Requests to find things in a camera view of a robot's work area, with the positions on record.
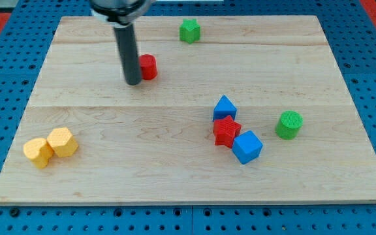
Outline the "black robot tool flange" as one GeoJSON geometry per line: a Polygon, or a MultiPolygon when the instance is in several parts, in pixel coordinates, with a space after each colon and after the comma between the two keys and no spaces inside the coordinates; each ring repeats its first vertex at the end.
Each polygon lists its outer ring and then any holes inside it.
{"type": "Polygon", "coordinates": [[[91,13],[113,25],[129,25],[143,16],[156,0],[89,0],[91,13]]]}

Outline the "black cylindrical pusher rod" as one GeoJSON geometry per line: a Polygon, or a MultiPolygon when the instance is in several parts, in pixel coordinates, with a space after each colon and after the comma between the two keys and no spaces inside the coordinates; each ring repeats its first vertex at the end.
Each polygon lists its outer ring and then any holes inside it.
{"type": "Polygon", "coordinates": [[[134,25],[129,24],[126,27],[115,28],[114,35],[125,81],[131,86],[138,85],[142,81],[142,72],[138,58],[134,25]]]}

